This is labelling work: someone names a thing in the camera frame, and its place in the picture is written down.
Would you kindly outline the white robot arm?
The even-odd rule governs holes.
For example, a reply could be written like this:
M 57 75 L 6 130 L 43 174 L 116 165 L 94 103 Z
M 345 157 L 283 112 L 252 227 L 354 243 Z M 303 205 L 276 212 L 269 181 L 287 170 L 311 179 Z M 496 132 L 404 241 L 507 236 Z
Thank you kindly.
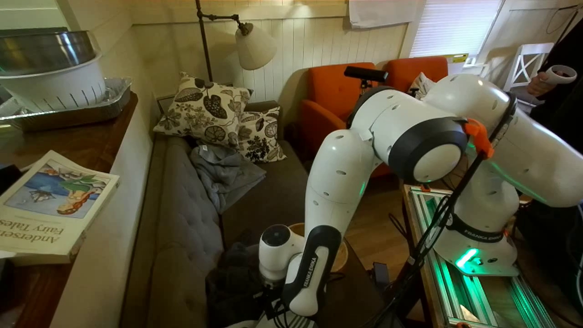
M 527 196 L 549 208 L 583 199 L 583 156 L 526 117 L 513 99 L 475 75 L 445 77 L 420 99 L 367 90 L 349 126 L 323 137 L 305 183 L 303 232 L 274 225 L 260 236 L 258 270 L 280 289 L 276 310 L 314 318 L 323 280 L 363 196 L 385 165 L 405 183 L 429 185 L 471 156 L 442 199 L 409 265 L 436 252 L 464 276 L 513 276 L 517 252 L 504 228 Z

